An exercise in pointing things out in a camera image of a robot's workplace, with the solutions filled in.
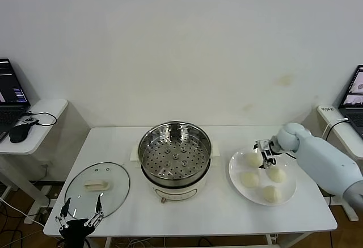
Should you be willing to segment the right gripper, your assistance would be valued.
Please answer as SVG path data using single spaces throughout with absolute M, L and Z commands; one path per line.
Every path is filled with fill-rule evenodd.
M 258 149 L 261 152 L 263 163 L 260 165 L 261 169 L 269 169 L 276 165 L 276 159 L 273 155 L 281 154 L 281 146 L 278 143 L 277 136 L 272 136 L 270 139 L 257 140 L 253 150 Z

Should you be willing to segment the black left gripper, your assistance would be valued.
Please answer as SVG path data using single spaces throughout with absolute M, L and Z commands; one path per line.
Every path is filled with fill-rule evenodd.
M 87 237 L 94 232 L 94 228 L 101 223 L 104 217 L 102 211 L 102 195 L 98 195 L 95 213 L 90 219 L 84 218 L 67 221 L 70 201 L 71 198 L 69 197 L 61 208 L 60 214 L 55 217 L 60 226 L 59 233 L 63 237 L 64 247 L 83 248 L 85 245 L 86 247 L 91 247 Z

